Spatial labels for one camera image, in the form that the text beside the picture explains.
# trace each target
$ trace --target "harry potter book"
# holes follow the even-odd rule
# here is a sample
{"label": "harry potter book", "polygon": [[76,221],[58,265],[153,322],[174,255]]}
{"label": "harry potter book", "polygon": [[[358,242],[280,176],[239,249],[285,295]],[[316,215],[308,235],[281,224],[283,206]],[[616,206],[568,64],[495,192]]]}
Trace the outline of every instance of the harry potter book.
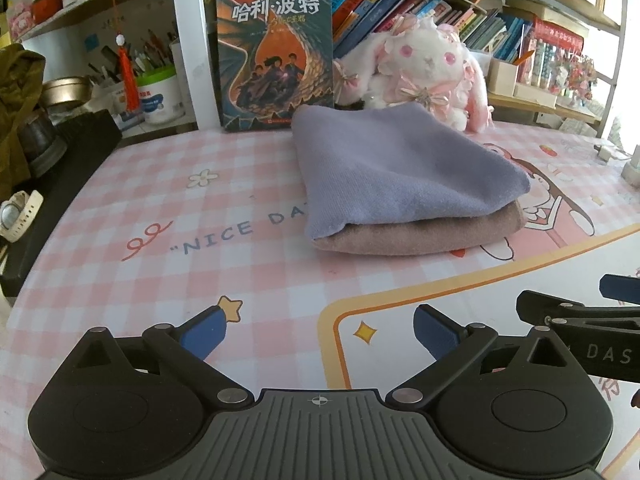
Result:
{"label": "harry potter book", "polygon": [[301,104],[333,107],[331,0],[216,0],[222,125],[288,126]]}

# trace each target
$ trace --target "plush bunny head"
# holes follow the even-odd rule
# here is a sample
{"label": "plush bunny head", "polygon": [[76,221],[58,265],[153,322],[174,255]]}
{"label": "plush bunny head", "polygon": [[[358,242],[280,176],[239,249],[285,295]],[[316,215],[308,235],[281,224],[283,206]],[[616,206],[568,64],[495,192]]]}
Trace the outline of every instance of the plush bunny head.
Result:
{"label": "plush bunny head", "polygon": [[436,26],[432,18],[399,16],[389,32],[371,34],[338,66],[338,86],[347,83],[339,104],[362,98],[366,107],[385,107],[415,100],[461,131],[481,132],[490,121],[478,62],[454,27]]}

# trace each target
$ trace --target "metal bowl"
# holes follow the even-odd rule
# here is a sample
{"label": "metal bowl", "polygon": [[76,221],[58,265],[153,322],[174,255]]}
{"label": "metal bowl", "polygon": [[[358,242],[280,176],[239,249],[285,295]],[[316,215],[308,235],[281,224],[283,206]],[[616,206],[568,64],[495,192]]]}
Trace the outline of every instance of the metal bowl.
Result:
{"label": "metal bowl", "polygon": [[88,77],[65,77],[42,85],[40,106],[50,113],[68,112],[91,99],[92,85]]}

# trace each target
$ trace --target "brown cloth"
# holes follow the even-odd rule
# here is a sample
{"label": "brown cloth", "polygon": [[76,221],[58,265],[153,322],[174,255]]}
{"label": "brown cloth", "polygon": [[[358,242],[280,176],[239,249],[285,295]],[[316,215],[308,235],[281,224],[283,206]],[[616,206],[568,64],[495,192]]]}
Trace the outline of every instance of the brown cloth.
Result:
{"label": "brown cloth", "polygon": [[31,177],[18,128],[40,99],[44,64],[44,57],[21,44],[0,49],[0,202]]}
{"label": "brown cloth", "polygon": [[436,218],[406,224],[348,224],[326,238],[316,238],[317,249],[350,254],[414,256],[442,253],[497,242],[524,227],[518,201],[487,216]]}

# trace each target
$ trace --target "gingham pattern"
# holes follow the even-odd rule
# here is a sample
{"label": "gingham pattern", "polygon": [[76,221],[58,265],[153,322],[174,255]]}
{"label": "gingham pattern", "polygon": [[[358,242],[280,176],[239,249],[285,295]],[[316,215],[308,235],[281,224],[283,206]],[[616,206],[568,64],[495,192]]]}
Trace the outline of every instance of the gingham pattern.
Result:
{"label": "gingham pattern", "polygon": [[[546,174],[560,170],[556,184],[590,215],[596,234],[640,216],[638,194],[620,178],[620,168],[595,161],[589,139],[501,123],[477,139]],[[204,169],[218,178],[188,189],[190,175]],[[41,471],[26,431],[28,411],[92,326],[139,335],[156,322],[181,324],[226,295],[244,301],[241,322],[228,324],[225,341],[209,357],[212,364],[254,392],[322,388],[316,330],[325,306],[488,265],[480,249],[464,258],[319,252],[303,238],[304,216],[291,217],[294,206],[305,209],[305,193],[289,132],[192,132],[111,155],[55,229],[10,317],[0,353],[0,479],[31,480]],[[274,213],[286,219],[273,225],[268,215]],[[154,222],[171,221],[156,240],[121,261],[130,254],[128,240],[144,238]],[[245,221],[253,232],[241,235],[238,224]],[[230,226],[227,235],[234,238],[221,240]],[[216,244],[207,247],[209,234]],[[184,243],[193,245],[196,237],[200,250],[185,255]]]}

